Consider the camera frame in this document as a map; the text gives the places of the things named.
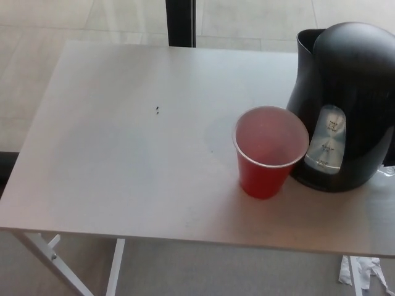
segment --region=tabletop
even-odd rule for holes
[[[0,228],[395,256],[395,179],[238,184],[231,132],[285,107],[297,55],[68,43],[0,199]]]

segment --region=cup rim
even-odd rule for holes
[[[301,154],[301,156],[299,156],[298,158],[296,158],[295,160],[293,160],[292,162],[288,162],[288,163],[285,163],[285,164],[283,164],[283,165],[266,165],[266,164],[264,164],[264,163],[257,162],[256,160],[253,160],[252,158],[248,157],[243,151],[241,151],[239,145],[237,144],[237,141],[236,141],[236,129],[237,129],[237,125],[238,125],[238,123],[239,123],[241,117],[245,116],[245,114],[247,114],[247,113],[249,113],[249,112],[251,112],[251,111],[253,111],[253,110],[255,110],[255,109],[263,109],[263,108],[265,108],[265,109],[266,109],[266,108],[280,109],[280,110],[282,110],[282,111],[285,111],[286,113],[290,114],[290,115],[293,116],[295,119],[297,119],[298,122],[303,126],[303,128],[304,128],[304,130],[305,130],[305,132],[306,132],[307,141],[309,142],[309,144],[307,145],[306,151],[305,151],[303,154]],[[301,159],[303,156],[305,156],[305,154],[306,154],[306,152],[307,152],[307,150],[309,149],[309,146],[310,146],[309,132],[307,131],[307,128],[306,128],[306,126],[303,124],[302,120],[301,120],[299,117],[297,117],[295,114],[293,114],[291,111],[289,111],[289,110],[286,110],[286,109],[281,108],[281,107],[269,106],[269,105],[268,105],[268,106],[258,106],[258,107],[254,107],[254,108],[251,108],[251,109],[245,111],[243,114],[241,114],[241,115],[237,118],[235,127],[233,128],[232,140],[233,140],[233,145],[235,145],[236,150],[238,151],[238,153],[240,153],[240,154],[241,154],[246,160],[248,160],[249,162],[252,162],[253,164],[258,165],[258,166],[260,166],[260,167],[264,167],[264,168],[286,168],[286,167],[290,167],[291,165],[294,165],[295,163],[297,163],[298,161],[300,161],[300,159]]]

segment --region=kettle spout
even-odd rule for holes
[[[325,29],[308,29],[297,34],[297,49],[299,52],[308,51],[313,54],[315,40]]]

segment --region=kettle lid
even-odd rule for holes
[[[393,88],[395,36],[367,23],[339,23],[326,29],[314,44],[320,70],[364,85]]]

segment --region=kettle base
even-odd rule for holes
[[[312,183],[306,179],[304,179],[302,176],[291,173],[291,177],[295,179],[297,182],[301,183],[302,185],[305,185],[309,188],[315,189],[317,191],[323,191],[323,192],[330,192],[330,193],[339,193],[339,192],[346,192],[346,191],[351,191],[353,189],[356,189],[358,187],[361,187],[364,185],[368,180],[365,180],[363,182],[359,183],[354,183],[354,184],[347,184],[347,186],[336,186],[334,184],[331,184],[329,186],[322,186],[317,183]]]

